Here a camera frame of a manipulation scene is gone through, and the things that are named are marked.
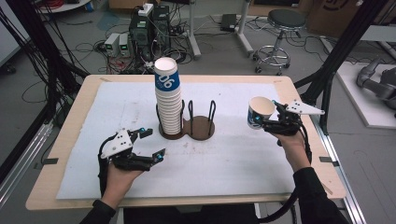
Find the black metal pole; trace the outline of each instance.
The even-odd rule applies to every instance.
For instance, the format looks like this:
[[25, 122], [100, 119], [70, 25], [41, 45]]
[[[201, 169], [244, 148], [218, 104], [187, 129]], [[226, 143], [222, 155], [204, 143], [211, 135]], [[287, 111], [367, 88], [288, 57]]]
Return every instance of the black metal pole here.
[[303, 101], [311, 105], [316, 103], [323, 92], [321, 108], [325, 111], [325, 115], [320, 117], [320, 127], [325, 134], [328, 134], [327, 118], [329, 116], [332, 79], [387, 2], [387, 0], [365, 0], [319, 70], [294, 83], [296, 88], [300, 88], [311, 82], [306, 92], [301, 95]]

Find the gray floor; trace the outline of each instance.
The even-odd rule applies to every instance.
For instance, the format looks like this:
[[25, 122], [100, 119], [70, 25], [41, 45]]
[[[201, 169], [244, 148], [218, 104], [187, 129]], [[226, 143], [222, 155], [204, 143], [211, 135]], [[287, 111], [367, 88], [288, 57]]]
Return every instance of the gray floor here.
[[[108, 32], [107, 29], [114, 24], [128, 24], [128, 17], [126, 14], [113, 14], [103, 10], [87, 13], [78, 9], [57, 15], [59, 20], [66, 22], [92, 21], [83, 25], [60, 23], [60, 29], [70, 49], [75, 49], [80, 43], [93, 44], [105, 39], [106, 34], [111, 32], [126, 31], [126, 25], [112, 28]], [[220, 20], [219, 16], [213, 16], [213, 18], [215, 21]], [[196, 34], [219, 33], [218, 28], [213, 29], [216, 24], [211, 22], [209, 17], [197, 19], [196, 22], [197, 24], [205, 22]], [[305, 31], [301, 34], [303, 38], [299, 41], [304, 41], [307, 36], [311, 35]], [[248, 27], [246, 36], [254, 49], [263, 45], [272, 45], [276, 40], [276, 37], [268, 32], [253, 31]], [[256, 74], [255, 63], [247, 57], [235, 35], [198, 35], [196, 37], [203, 53], [202, 58], [198, 61], [180, 64], [178, 67], [180, 74], [264, 76], [274, 75], [277, 72], [274, 68], [263, 67], [262, 73]], [[60, 49], [64, 49], [58, 38], [54, 37], [54, 40], [59, 44]], [[380, 55], [386, 62], [394, 63], [382, 49], [373, 47], [374, 44], [359, 43], [351, 53], [354, 58], [349, 58], [349, 60], [355, 62], [355, 58], [373, 59]], [[326, 58], [323, 46], [315, 38], [306, 39], [305, 49], [291, 46], [286, 41], [282, 43], [282, 47], [292, 59], [290, 68], [284, 70], [283, 74], [293, 81], [316, 72], [322, 65], [322, 60]], [[307, 50], [317, 52], [322, 60], [317, 54], [307, 53]], [[91, 74], [104, 73], [100, 70], [105, 66], [101, 55], [95, 52], [74, 51], [74, 53], [78, 59], [82, 59], [81, 64]], [[41, 83], [34, 85], [39, 78], [35, 76], [26, 56], [20, 52], [11, 62], [16, 66], [17, 73], [11, 75], [2, 72], [0, 75], [0, 92], [5, 96], [0, 102], [0, 142], [2, 143], [0, 162], [5, 160], [44, 105], [25, 102], [39, 102], [44, 99], [44, 86]], [[337, 78], [333, 82], [328, 128], [367, 223], [395, 223], [396, 177], [392, 171], [395, 168], [396, 151], [393, 149], [396, 145], [394, 137], [396, 131], [366, 128]], [[5, 206], [0, 210], [0, 223], [77, 223], [88, 212], [83, 209], [32, 212], [24, 206], [39, 175], [39, 170], [35, 169], [34, 165], [39, 162], [44, 149], [50, 145], [57, 132], [59, 130], [55, 128], [49, 141], [43, 146]], [[261, 204], [262, 216], [271, 214], [278, 207], [278, 203]], [[275, 223], [291, 223], [290, 214], [286, 214]]]

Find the person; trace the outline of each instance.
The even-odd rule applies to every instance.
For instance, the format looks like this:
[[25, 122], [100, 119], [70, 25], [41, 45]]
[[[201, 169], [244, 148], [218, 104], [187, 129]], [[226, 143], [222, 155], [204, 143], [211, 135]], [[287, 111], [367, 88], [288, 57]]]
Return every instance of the person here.
[[[285, 150], [286, 159], [289, 162], [294, 174], [294, 183], [296, 186], [297, 196], [299, 198], [301, 220], [304, 224], [321, 223], [321, 224], [343, 224], [348, 223], [347, 219], [338, 210], [336, 204], [328, 199], [327, 194], [322, 187], [315, 170], [311, 167], [308, 158], [305, 155], [304, 138], [301, 133], [293, 136], [273, 134], [281, 143]], [[82, 224], [107, 224], [115, 215], [116, 209], [122, 201], [124, 195], [132, 186], [134, 180], [142, 174], [141, 171], [123, 171], [117, 169], [112, 163], [109, 164], [107, 187], [101, 200], [93, 203], [93, 209], [80, 222]], [[257, 221], [246, 221], [240, 223], [258, 223]]]

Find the stool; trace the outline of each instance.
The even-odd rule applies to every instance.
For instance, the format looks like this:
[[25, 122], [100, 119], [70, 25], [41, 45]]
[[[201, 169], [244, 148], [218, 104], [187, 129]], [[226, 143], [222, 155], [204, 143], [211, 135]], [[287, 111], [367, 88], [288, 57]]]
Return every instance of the stool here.
[[262, 71], [260, 64], [267, 63], [272, 66], [278, 66], [279, 72], [276, 75], [280, 76], [282, 75], [282, 67], [288, 68], [290, 66], [289, 54], [279, 47], [283, 34], [288, 31], [297, 33], [305, 26], [305, 18], [293, 10], [274, 9], [268, 13], [267, 20], [268, 23], [280, 30], [280, 34], [274, 46], [263, 46], [254, 52], [253, 61], [257, 61], [255, 71], [256, 73], [260, 73]]

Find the computer tower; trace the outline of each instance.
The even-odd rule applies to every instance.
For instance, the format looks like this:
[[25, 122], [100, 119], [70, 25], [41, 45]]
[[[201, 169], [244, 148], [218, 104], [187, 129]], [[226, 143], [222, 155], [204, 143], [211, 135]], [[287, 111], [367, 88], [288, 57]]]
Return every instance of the computer tower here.
[[155, 45], [153, 43], [154, 33], [149, 18], [134, 14], [129, 26], [129, 34], [136, 60], [139, 62], [151, 62], [153, 60], [151, 49], [154, 49]]
[[154, 7], [152, 19], [155, 25], [155, 35], [159, 49], [166, 50], [171, 48], [169, 37], [169, 6]]

